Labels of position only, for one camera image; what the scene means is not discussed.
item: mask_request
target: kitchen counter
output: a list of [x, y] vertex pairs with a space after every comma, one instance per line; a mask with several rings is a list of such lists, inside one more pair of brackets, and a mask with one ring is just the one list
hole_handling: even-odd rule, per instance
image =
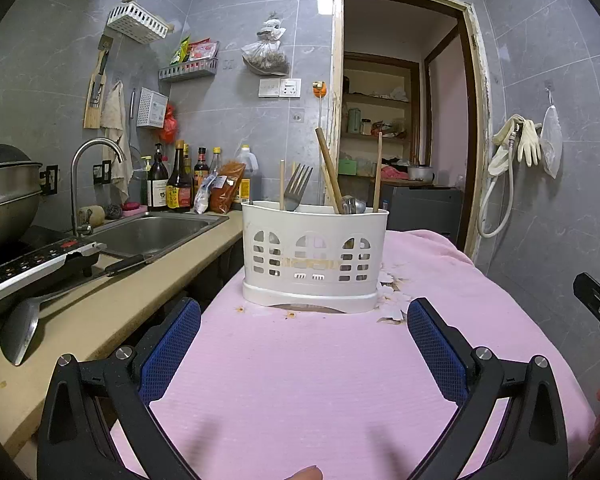
[[[160, 306], [242, 236], [242, 212], [132, 274], [102, 278], [42, 309], [33, 352], [15, 367], [0, 350], [0, 442], [15, 456], [35, 433], [59, 356], [110, 355]], [[116, 259], [101, 254], [97, 267]]]

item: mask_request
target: hanging towel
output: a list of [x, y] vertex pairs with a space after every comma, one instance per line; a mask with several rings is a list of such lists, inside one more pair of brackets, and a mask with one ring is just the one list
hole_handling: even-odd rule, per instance
[[122, 203], [129, 198], [129, 181], [131, 181], [134, 170], [126, 134], [124, 99], [125, 92], [122, 81], [118, 81], [107, 96], [100, 118], [100, 127], [104, 128], [104, 136], [116, 142], [126, 157], [126, 160], [120, 162], [116, 152], [111, 148], [104, 146], [102, 149], [102, 159], [111, 161], [111, 181], [118, 188]]

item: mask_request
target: red plastic bag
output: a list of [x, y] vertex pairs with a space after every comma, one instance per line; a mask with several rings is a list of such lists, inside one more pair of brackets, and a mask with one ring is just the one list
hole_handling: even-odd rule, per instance
[[167, 103], [167, 111], [164, 114], [164, 124], [158, 130], [160, 140], [165, 144], [173, 144], [178, 133], [178, 121], [173, 116], [173, 105]]

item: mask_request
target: pink cloth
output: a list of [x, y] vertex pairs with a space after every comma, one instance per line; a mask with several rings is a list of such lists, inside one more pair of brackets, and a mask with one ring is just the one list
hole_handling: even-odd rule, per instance
[[[383, 270], [425, 296], [472, 346], [509, 360], [545, 355], [566, 419], [570, 463], [594, 416], [567, 363], [516, 302], [448, 240], [387, 232]], [[328, 480], [405, 479], [456, 410], [443, 399], [404, 323], [365, 314], [290, 313], [243, 300], [239, 272], [202, 316], [164, 397], [151, 409], [203, 480], [282, 480], [316, 464]], [[464, 473], [484, 459], [496, 405]], [[118, 424], [125, 465], [142, 474]]]

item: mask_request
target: stainless steel sink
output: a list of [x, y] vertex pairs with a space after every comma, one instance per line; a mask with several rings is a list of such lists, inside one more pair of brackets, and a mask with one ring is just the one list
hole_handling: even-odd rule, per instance
[[97, 228], [86, 238], [106, 244], [103, 252], [112, 256], [144, 254], [156, 259], [227, 219], [194, 213], [144, 213]]

